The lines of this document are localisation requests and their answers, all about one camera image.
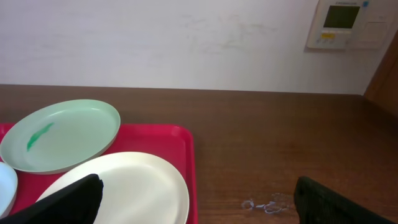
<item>wooden table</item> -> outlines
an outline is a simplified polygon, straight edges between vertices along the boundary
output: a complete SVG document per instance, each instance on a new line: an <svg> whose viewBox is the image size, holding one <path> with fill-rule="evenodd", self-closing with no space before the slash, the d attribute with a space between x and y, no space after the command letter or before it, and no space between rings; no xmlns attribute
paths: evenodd
<svg viewBox="0 0 398 224"><path fill-rule="evenodd" d="M398 222L398 122L362 96L0 85L0 122L80 98L193 133L201 224L298 223L241 204L292 195L301 175Z"/></svg>

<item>red tray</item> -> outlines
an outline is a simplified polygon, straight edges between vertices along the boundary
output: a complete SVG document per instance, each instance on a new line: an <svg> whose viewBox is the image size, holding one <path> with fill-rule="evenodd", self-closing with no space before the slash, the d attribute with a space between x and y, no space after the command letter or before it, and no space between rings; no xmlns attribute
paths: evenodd
<svg viewBox="0 0 398 224"><path fill-rule="evenodd" d="M0 140L13 125L0 124ZM197 224L195 155L191 133L179 126L168 124L122 124L112 146L103 155L125 151L146 152L159 156L169 161L180 171L187 183L190 195L187 224ZM63 173L35 175L17 170L17 175L17 198L10 214L35 203L44 190Z"/></svg>

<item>yellow button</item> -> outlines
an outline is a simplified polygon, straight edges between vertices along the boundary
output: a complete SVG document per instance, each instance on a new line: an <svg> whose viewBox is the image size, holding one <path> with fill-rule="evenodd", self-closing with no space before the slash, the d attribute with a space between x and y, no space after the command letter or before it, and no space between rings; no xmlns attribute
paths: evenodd
<svg viewBox="0 0 398 224"><path fill-rule="evenodd" d="M322 34L321 38L322 39L334 39L335 38L335 34Z"/></svg>

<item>white plate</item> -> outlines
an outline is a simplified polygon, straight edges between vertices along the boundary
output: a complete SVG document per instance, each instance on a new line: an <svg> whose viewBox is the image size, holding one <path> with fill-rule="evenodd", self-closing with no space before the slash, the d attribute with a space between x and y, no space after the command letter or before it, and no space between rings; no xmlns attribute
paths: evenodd
<svg viewBox="0 0 398 224"><path fill-rule="evenodd" d="M88 161L61 176L38 200L98 174L104 183L95 224L184 224L187 185L169 162L142 152L119 152Z"/></svg>
<svg viewBox="0 0 398 224"><path fill-rule="evenodd" d="M0 156L24 172L65 172L101 155L119 127L118 111L105 102L65 101L42 108L14 125L0 144Z"/></svg>
<svg viewBox="0 0 398 224"><path fill-rule="evenodd" d="M15 170L0 162L0 218L11 211L17 193L18 178Z"/></svg>

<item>display screen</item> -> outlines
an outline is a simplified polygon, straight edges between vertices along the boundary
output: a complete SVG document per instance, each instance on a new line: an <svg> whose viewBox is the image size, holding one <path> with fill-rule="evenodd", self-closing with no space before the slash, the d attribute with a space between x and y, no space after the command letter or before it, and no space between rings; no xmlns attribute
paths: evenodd
<svg viewBox="0 0 398 224"><path fill-rule="evenodd" d="M330 6L323 27L353 28L360 6Z"/></svg>

